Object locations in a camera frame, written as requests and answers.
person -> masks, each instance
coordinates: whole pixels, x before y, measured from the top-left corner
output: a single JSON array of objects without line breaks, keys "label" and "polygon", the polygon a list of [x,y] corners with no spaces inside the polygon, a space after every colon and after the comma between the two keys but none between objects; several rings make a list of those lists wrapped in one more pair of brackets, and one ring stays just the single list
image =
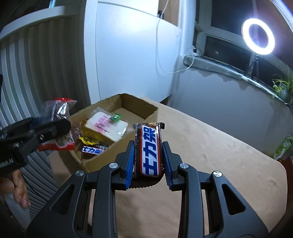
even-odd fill
[{"label": "person", "polygon": [[22,208],[26,209],[30,206],[28,191],[19,169],[12,172],[11,179],[0,177],[0,195],[9,193],[13,193],[15,201]]}]

open cardboard box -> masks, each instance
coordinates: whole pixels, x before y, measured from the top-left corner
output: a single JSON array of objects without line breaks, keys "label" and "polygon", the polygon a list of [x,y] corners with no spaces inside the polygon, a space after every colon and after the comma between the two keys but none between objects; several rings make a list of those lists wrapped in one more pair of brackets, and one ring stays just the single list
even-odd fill
[{"label": "open cardboard box", "polygon": [[[101,107],[112,114],[121,114],[122,120],[128,122],[128,127],[134,123],[157,122],[158,108],[148,102],[129,94],[118,94],[97,102],[80,110],[70,117],[71,124],[80,123],[97,107]],[[79,165],[88,173],[101,169],[116,159],[118,153],[126,151],[130,140],[134,140],[135,130],[125,133],[121,140],[109,146],[109,149],[93,158],[83,158],[81,152],[70,151]]]}]

green snack bag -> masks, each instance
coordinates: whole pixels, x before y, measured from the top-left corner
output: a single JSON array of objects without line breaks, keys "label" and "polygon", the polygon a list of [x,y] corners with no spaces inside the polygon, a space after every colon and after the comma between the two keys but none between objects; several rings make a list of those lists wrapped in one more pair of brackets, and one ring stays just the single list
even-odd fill
[{"label": "green snack bag", "polygon": [[110,119],[111,119],[112,121],[117,122],[117,121],[119,121],[119,120],[121,119],[121,117],[122,117],[122,115],[120,115],[120,114],[118,114],[118,113],[115,113]]},{"label": "green snack bag", "polygon": [[293,144],[293,137],[291,135],[286,136],[283,142],[279,145],[277,150],[274,152],[273,159],[275,160],[280,159],[283,156],[283,154],[290,148],[292,144]]}]

table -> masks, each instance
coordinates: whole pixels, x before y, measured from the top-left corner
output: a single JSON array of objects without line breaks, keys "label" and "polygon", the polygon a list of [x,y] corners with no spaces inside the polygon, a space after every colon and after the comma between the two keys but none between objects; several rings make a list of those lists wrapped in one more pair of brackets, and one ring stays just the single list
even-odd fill
[{"label": "table", "polygon": [[[173,153],[198,171],[221,171],[262,219],[268,231],[286,210],[284,167],[253,147],[178,110],[144,98],[159,108],[166,124],[162,140]],[[67,152],[53,152],[49,161],[57,183],[80,169]],[[177,237],[181,192],[171,192],[163,178],[144,189],[116,192],[119,237]],[[208,233],[205,217],[205,233]]]}]

brown wrapper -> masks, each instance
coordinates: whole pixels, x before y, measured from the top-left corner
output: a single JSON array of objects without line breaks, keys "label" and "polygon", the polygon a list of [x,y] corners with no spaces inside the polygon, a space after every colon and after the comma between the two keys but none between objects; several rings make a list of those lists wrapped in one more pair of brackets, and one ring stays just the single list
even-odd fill
[{"label": "brown wrapper", "polygon": [[164,175],[161,129],[165,124],[133,124],[135,128],[134,170],[131,188],[157,184]]}]

